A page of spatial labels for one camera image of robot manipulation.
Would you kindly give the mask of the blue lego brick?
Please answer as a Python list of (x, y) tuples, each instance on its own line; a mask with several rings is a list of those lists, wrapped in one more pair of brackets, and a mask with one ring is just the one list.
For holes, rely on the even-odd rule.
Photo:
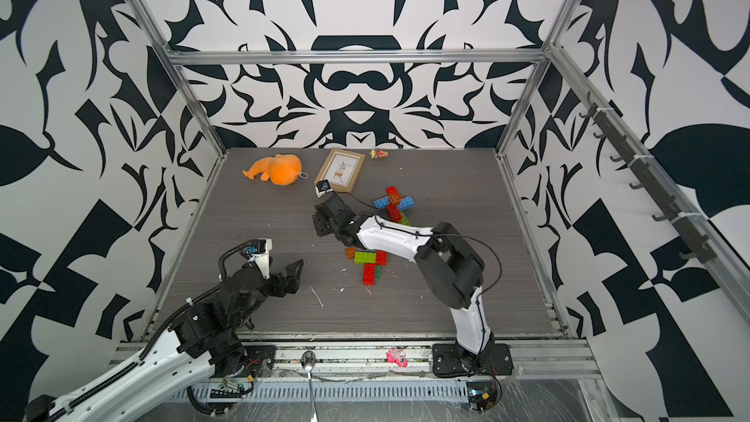
[(398, 204), (398, 209), (401, 211), (404, 211), (406, 209), (410, 209), (411, 207), (414, 207), (415, 201), (412, 197), (403, 197), (400, 203)]
[(377, 209), (382, 209), (382, 208), (385, 208), (385, 207), (387, 207), (387, 206), (388, 206), (389, 204), (390, 204), (390, 199), (389, 199), (388, 197), (381, 197), (381, 198), (377, 198), (377, 199), (375, 199), (375, 201), (373, 201), (373, 205), (374, 205), (374, 206), (375, 206), (375, 207), (376, 207)]

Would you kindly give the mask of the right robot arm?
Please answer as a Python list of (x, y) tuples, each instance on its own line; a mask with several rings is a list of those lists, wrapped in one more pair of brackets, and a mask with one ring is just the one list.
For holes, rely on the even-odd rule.
[(484, 260), (466, 236), (446, 222), (417, 228), (355, 213), (335, 191), (320, 195), (314, 209), (319, 236), (333, 234), (349, 247), (384, 251), (416, 264), (433, 295), (450, 309), (461, 357), (473, 365), (488, 361), (493, 333), (482, 302)]

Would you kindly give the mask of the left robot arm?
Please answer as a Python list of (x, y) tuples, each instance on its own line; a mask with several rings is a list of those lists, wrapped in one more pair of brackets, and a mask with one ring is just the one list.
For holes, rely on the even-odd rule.
[(271, 297), (300, 288), (304, 260), (269, 270), (273, 243), (246, 240), (218, 260), (219, 282), (173, 312), (139, 352), (82, 388), (27, 405), (27, 421), (132, 421), (173, 394), (254, 365), (238, 337)]

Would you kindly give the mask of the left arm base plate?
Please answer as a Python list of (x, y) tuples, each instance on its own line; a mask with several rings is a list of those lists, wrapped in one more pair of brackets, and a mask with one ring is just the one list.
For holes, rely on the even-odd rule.
[(275, 345), (249, 345), (244, 347), (245, 355), (240, 358), (239, 363), (231, 367), (230, 378), (253, 378), (270, 376), (275, 369), (275, 356), (277, 346)]

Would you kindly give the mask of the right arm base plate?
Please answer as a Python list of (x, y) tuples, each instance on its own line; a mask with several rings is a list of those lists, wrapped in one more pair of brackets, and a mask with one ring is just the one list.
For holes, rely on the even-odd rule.
[(435, 344), (432, 353), (432, 372), (439, 378), (492, 374), (508, 376), (515, 369), (506, 344), (489, 342), (486, 349), (478, 355), (463, 349), (457, 343)]

